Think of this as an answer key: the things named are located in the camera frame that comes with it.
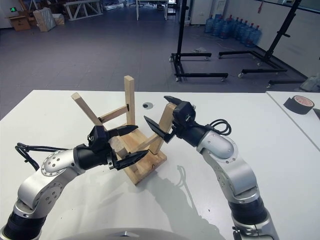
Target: tape roll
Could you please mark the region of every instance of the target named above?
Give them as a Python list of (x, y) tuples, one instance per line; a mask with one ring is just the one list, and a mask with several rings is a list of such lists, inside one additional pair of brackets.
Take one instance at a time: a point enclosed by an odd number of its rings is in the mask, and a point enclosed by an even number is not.
[(314, 102), (304, 96), (293, 96), (283, 104), (287, 109), (296, 114), (307, 114), (314, 106)]

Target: white table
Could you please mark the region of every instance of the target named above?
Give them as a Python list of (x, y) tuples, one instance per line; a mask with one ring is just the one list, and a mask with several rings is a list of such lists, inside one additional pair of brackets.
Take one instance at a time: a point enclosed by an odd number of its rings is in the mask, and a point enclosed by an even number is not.
[(301, 129), (310, 139), (314, 146), (320, 151), (320, 119), (315, 111), (311, 110), (305, 115), (290, 111), (284, 106), (288, 98), (300, 95), (309, 98), (314, 102), (314, 108), (320, 109), (320, 93), (311, 92), (287, 92), (287, 91), (267, 91), (267, 94), (278, 104), (287, 116)]
[[(73, 93), (34, 90), (0, 121), (1, 226), (13, 209), (19, 185), (34, 172), (14, 150), (17, 142), (62, 148), (86, 143), (93, 125), (71, 99)], [(124, 104), (123, 92), (79, 93), (98, 116)], [(218, 118), (229, 121), (230, 137), (257, 176), (281, 240), (319, 239), (320, 152), (267, 94), (137, 92), (136, 123), (147, 136), (152, 132), (143, 115), (159, 121), (167, 103), (164, 95), (196, 105), (201, 124)], [(143, 109), (145, 102), (154, 107)], [(105, 126), (124, 122), (121, 116)], [(191, 240), (233, 240), (231, 211), (213, 170), (195, 148), (176, 137), (162, 151), (168, 160), (137, 187), (122, 170), (110, 171), (107, 166), (76, 177), (48, 215), (42, 239), (141, 227), (172, 231)], [(47, 153), (32, 156), (40, 163)], [(178, 166), (185, 169), (191, 197), (185, 187), (177, 186)]]
[[(167, 21), (169, 0), (146, 0), (146, 2), (162, 2), (162, 3), (164, 3), (164, 19)], [(140, 0), (135, 0), (136, 20), (137, 21), (139, 21), (139, 6), (140, 6)]]

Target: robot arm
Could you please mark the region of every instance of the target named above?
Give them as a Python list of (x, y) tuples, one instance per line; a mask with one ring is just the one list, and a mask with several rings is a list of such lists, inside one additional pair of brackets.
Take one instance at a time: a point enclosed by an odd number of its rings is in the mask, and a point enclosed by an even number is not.
[(231, 209), (234, 222), (235, 240), (266, 239), (279, 240), (268, 210), (260, 196), (257, 179), (250, 166), (239, 156), (237, 145), (228, 135), (230, 125), (224, 131), (214, 128), (217, 124), (199, 125), (196, 123), (196, 112), (190, 102), (165, 96), (177, 105), (173, 111), (172, 132), (163, 132), (157, 123), (144, 117), (151, 129), (169, 142), (174, 135), (196, 147), (204, 160), (213, 169), (222, 192)]
[(82, 144), (49, 155), (41, 167), (20, 185), (18, 199), (7, 224), (1, 229), (0, 239), (39, 239), (47, 215), (65, 186), (76, 176), (99, 165), (120, 170), (143, 158), (147, 150), (128, 154), (125, 159), (117, 161), (108, 143), (110, 138), (128, 134), (136, 128), (127, 125), (105, 131), (103, 126), (95, 126), (88, 136), (88, 146)]

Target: window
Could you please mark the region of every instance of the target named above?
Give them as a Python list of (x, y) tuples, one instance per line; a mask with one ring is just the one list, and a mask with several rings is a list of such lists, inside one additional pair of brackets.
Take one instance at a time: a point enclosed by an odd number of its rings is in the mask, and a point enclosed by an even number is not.
[[(279, 4), (292, 5), (295, 0), (279, 0)], [(320, 13), (320, 0), (302, 0), (300, 9), (314, 10)]]

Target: upside-down wooden stool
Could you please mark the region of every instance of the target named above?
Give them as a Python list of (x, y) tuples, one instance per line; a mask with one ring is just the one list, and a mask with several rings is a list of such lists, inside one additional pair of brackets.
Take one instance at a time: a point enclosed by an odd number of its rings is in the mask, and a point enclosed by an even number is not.
[[(126, 114), (126, 125), (135, 125), (135, 80), (131, 76), (124, 77), (124, 93), (125, 105), (100, 117), (95, 115), (77, 92), (72, 94), (71, 97), (95, 125), (103, 126), (104, 123), (122, 114)], [(168, 103), (160, 119), (159, 126), (166, 133), (169, 132), (171, 128), (175, 107), (176, 105)], [(135, 185), (167, 160), (167, 156), (160, 151), (164, 143), (162, 138), (156, 134), (148, 138), (139, 129), (127, 135), (113, 137), (109, 143), (115, 150), (118, 159), (124, 158), (129, 152), (134, 153), (149, 149), (148, 154), (145, 155), (144, 158), (124, 169), (125, 173)]]

